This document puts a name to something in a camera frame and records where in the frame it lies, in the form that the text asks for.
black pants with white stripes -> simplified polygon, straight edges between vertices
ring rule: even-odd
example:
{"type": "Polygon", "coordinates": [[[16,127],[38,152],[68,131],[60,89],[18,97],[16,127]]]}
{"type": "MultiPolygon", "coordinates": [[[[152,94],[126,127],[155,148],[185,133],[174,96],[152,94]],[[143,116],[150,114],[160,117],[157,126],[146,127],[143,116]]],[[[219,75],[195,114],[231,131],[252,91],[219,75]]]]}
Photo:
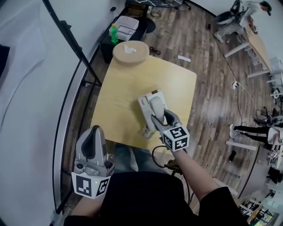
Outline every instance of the black pants with white stripes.
{"type": "Polygon", "coordinates": [[[268,131],[270,127],[248,127],[248,126],[235,126],[234,131],[248,136],[249,138],[268,143],[268,131]]]}

green bottle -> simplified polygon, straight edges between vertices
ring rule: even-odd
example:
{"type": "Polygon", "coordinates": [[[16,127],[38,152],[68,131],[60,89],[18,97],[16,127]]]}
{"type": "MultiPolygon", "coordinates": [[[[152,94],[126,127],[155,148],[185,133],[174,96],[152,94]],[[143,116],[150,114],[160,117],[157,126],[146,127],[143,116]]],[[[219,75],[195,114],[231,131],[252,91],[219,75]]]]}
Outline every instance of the green bottle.
{"type": "Polygon", "coordinates": [[[112,24],[112,28],[110,30],[111,33],[111,42],[113,44],[117,44],[118,43],[118,29],[116,28],[116,24],[112,24]]]}

white sneaker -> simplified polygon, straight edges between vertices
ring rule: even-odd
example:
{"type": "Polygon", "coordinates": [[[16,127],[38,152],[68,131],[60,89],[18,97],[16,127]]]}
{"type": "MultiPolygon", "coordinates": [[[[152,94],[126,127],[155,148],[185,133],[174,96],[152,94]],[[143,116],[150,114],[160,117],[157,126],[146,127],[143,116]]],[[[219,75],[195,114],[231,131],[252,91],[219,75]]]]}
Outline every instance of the white sneaker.
{"type": "Polygon", "coordinates": [[[222,37],[216,35],[216,34],[213,34],[213,36],[220,42],[220,43],[224,43],[222,37]]]}
{"type": "Polygon", "coordinates": [[[235,126],[233,124],[230,125],[230,133],[229,136],[234,139],[236,135],[236,131],[234,130],[235,126]]]}

black shirt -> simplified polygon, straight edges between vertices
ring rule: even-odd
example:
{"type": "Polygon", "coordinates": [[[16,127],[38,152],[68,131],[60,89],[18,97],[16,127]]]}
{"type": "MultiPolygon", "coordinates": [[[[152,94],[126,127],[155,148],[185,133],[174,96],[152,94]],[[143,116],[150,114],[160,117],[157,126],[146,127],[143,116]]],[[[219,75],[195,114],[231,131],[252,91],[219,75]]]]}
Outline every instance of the black shirt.
{"type": "Polygon", "coordinates": [[[147,222],[170,219],[192,226],[248,225],[227,187],[205,196],[196,216],[184,200],[180,179],[164,173],[132,172],[113,174],[98,218],[69,216],[64,226],[92,226],[130,218],[147,222]]]}

blue jeans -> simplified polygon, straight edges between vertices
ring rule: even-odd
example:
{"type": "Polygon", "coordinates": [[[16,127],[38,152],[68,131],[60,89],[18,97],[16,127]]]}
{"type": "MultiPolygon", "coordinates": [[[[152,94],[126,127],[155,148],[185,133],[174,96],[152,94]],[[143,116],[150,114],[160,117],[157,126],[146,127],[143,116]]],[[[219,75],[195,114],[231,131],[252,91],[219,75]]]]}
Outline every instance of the blue jeans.
{"type": "MultiPolygon", "coordinates": [[[[158,167],[152,160],[149,150],[133,147],[134,156],[138,166],[138,171],[148,171],[156,173],[166,173],[163,168],[158,167]]],[[[117,143],[115,145],[115,168],[114,173],[136,172],[131,167],[130,147],[117,143]]]]}

